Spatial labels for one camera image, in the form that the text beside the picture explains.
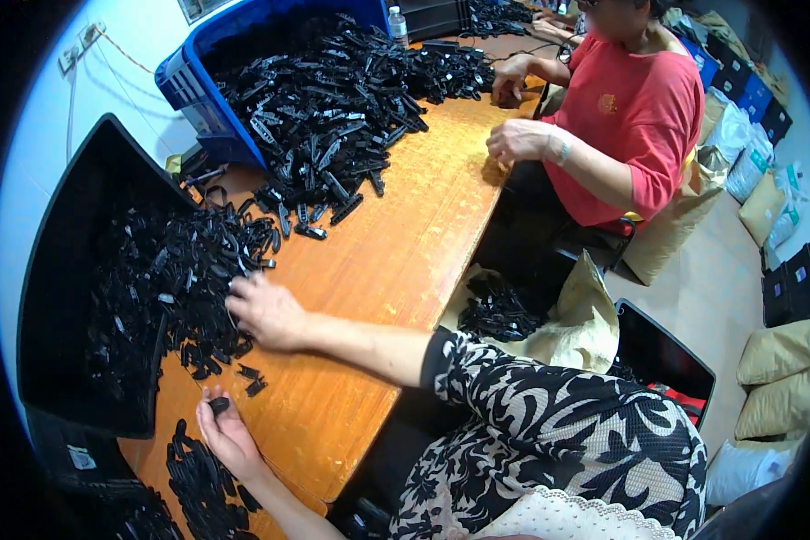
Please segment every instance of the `wall socket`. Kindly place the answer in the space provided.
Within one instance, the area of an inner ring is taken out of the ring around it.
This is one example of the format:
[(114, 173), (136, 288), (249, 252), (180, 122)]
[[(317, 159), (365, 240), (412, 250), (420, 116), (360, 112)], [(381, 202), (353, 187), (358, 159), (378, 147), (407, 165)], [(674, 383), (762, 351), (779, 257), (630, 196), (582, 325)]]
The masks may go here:
[(97, 28), (104, 32), (105, 23), (96, 21), (93, 24), (88, 24), (84, 29), (78, 32), (77, 41), (60, 55), (58, 63), (60, 64), (60, 72), (64, 77), (67, 72), (75, 68), (75, 64), (81, 59), (85, 51), (99, 39), (100, 34), (96, 31)]

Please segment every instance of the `black and beige patterned blouse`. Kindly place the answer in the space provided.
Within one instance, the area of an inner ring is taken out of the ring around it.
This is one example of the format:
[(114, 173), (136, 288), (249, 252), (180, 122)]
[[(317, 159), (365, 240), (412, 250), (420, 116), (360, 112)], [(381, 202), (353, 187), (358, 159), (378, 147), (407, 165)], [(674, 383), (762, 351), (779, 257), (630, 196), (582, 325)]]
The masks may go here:
[(635, 383), (438, 332), (421, 383), (473, 412), (414, 465), (393, 538), (475, 533), (531, 487), (621, 503), (681, 538), (705, 510), (706, 451), (674, 401)]

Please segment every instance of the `orange wooden table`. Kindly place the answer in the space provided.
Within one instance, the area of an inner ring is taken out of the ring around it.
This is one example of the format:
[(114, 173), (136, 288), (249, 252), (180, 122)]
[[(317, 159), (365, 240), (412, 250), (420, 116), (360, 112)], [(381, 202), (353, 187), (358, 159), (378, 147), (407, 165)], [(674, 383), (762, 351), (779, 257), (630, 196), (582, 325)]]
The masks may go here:
[[(271, 281), (289, 287), (306, 309), (356, 320), (430, 330), (435, 328), (466, 270), (492, 214), (504, 173), (486, 155), (489, 131), (511, 117), (529, 117), (529, 105), (505, 111), (482, 101), (425, 103), (428, 133), (406, 135), (391, 150), (383, 171), (386, 195), (369, 182), (364, 203), (345, 221), (328, 226), (323, 242), (292, 235), (275, 256)], [(231, 167), (218, 181), (238, 207), (263, 182), (256, 170)], [(245, 379), (224, 366), (221, 384), (261, 452), (289, 488), (315, 512), (335, 501), (354, 474), (396, 402), (400, 389), (369, 373), (313, 354), (253, 350), (240, 360), (261, 371), (270, 386), (254, 398)], [(156, 404), (152, 441), (121, 441), (138, 477), (162, 493), (175, 521), (185, 528), (180, 505), (167, 485), (167, 442), (180, 418), (200, 438), (194, 411), (200, 386), (175, 354), (163, 360), (165, 375)], [(282, 537), (270, 516), (252, 517), (259, 537)]]

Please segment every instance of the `wall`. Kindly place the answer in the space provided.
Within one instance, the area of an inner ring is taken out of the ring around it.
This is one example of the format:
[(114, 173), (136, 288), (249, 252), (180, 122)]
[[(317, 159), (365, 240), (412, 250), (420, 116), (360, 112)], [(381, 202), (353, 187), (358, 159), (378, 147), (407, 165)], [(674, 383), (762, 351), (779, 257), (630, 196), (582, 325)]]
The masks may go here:
[[(67, 162), (97, 120), (109, 112), (160, 164), (195, 144), (194, 128), (162, 98), (153, 76), (105, 38), (85, 52), (73, 72), (65, 78), (60, 74), (58, 55), (83, 27), (97, 20), (104, 21), (106, 33), (123, 50), (152, 71), (198, 24), (186, 23), (177, 0), (89, 0), (63, 35), (51, 41), (54, 48), (45, 51), (0, 186), (0, 351), (19, 407), (15, 346), (22, 284), (32, 242)], [(27, 425), (23, 414), (22, 423)]]
[[(750, 9), (740, 0), (696, 0), (692, 6), (704, 13), (713, 9), (733, 27), (735, 33), (744, 40), (747, 29), (747, 17)], [(792, 162), (801, 162), (804, 172), (804, 188), (810, 195), (810, 101), (804, 92), (795, 70), (789, 60), (778, 46), (774, 48), (768, 69), (775, 75), (785, 76), (788, 82), (789, 116), (793, 120), (792, 127), (778, 145), (775, 147), (775, 163), (778, 167)], [(801, 212), (801, 222), (792, 238), (778, 246), (776, 253), (769, 257), (771, 268), (777, 268), (782, 262), (788, 261), (798, 253), (805, 243), (810, 242), (810, 203)]]

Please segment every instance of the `water bottle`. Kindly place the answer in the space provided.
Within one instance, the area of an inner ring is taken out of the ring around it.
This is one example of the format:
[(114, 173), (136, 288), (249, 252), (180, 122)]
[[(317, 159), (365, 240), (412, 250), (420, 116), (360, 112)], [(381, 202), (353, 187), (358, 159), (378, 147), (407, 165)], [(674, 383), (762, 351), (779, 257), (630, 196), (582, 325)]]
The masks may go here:
[(405, 24), (405, 16), (399, 12), (399, 6), (390, 6), (390, 16), (387, 17), (390, 25), (390, 33), (393, 34), (393, 41), (405, 49), (408, 48), (408, 25)]

